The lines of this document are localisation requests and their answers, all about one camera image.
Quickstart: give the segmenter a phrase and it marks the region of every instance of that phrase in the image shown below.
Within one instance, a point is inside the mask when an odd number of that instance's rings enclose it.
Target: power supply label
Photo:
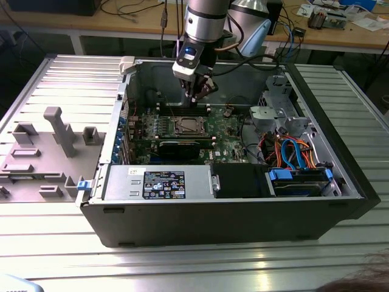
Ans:
[[[185,199],[184,172],[145,172],[143,198]]]

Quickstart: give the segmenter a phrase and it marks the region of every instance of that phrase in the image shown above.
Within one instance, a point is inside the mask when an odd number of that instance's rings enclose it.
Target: metal workbench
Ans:
[[[88,124],[106,132],[122,79],[119,61],[45,59],[0,122],[0,159],[17,122],[52,131],[41,117],[47,105],[61,105],[75,131]],[[388,125],[343,71],[297,69],[382,200],[360,220],[343,221],[318,241],[112,249],[74,203],[0,203],[0,272],[33,280],[46,292],[141,292],[314,290],[358,270],[366,254],[389,246]]]

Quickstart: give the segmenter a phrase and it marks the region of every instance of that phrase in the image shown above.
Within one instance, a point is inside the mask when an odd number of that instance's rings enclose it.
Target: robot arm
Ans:
[[[229,8],[234,19],[248,32],[246,42],[241,45],[246,48],[246,55],[258,49],[269,29],[270,21],[266,19],[269,12],[264,0],[236,0],[232,4],[230,0],[189,0],[184,45],[174,62],[173,73],[185,89],[190,106],[196,106],[198,100],[218,90],[212,80],[218,53],[239,45],[223,48],[224,40],[232,36],[224,30],[228,28]],[[236,26],[233,31],[239,35]]]

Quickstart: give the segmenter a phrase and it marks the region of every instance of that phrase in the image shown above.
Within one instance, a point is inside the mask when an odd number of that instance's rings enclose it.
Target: wooden desk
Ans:
[[[389,30],[377,30],[370,32],[351,22],[348,22],[344,30],[338,29],[310,29],[308,27],[308,18],[297,16],[298,6],[305,3],[303,0],[284,0],[286,11],[295,26],[306,30],[304,43],[301,45],[304,49],[312,50],[332,50],[339,52],[366,52],[371,54],[381,53],[389,40]],[[374,8],[374,13],[389,13],[388,7]],[[281,25],[277,25],[273,36],[268,36],[266,41],[286,41],[287,36]]]
[[[117,0],[118,5],[130,4],[136,0]],[[292,13],[297,12],[297,6],[304,3],[303,0],[284,0],[289,17],[296,26],[306,29],[304,43],[301,45],[304,49],[314,50],[333,50],[342,52],[364,52],[379,54],[385,47],[389,39],[389,30],[378,30],[370,32],[348,23],[345,30],[309,29],[307,18],[296,16]],[[142,9],[156,4],[156,0],[146,0],[144,3],[134,6],[133,10]],[[168,4],[169,22],[165,29],[165,40],[175,40],[176,30],[176,8],[175,4]],[[115,1],[109,1],[105,9],[110,12],[116,12]],[[101,10],[96,11],[94,16],[76,16],[60,15],[48,13],[32,12],[12,12],[11,16],[26,30],[31,32],[58,33],[69,35],[74,51],[76,54],[84,54],[80,36],[97,36],[97,37],[116,37],[116,38],[145,38],[160,39],[160,16],[163,6],[151,8],[146,11],[137,13],[137,23],[123,19],[116,15],[108,15]],[[389,13],[388,8],[382,8],[379,13]],[[0,10],[0,27],[3,30],[13,31],[15,26],[10,22],[8,17]],[[275,34],[267,36],[264,45],[267,47],[266,52],[274,54],[282,42],[287,41],[287,35],[284,33],[281,25],[278,25]]]

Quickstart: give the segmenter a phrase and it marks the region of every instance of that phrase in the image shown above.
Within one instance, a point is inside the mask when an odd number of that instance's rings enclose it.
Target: blue tab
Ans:
[[[277,179],[277,176],[275,175],[274,170],[271,170],[271,171],[269,172],[269,176],[270,176],[270,180],[271,180],[271,181],[275,181],[275,180]]]
[[[293,179],[292,173],[288,169],[272,169],[269,172],[270,179]]]
[[[92,181],[79,181],[77,184],[77,190],[91,190]]]
[[[332,179],[334,178],[334,175],[332,174],[331,169],[326,169],[325,173],[326,173],[326,176],[327,176],[328,180],[332,181]]]

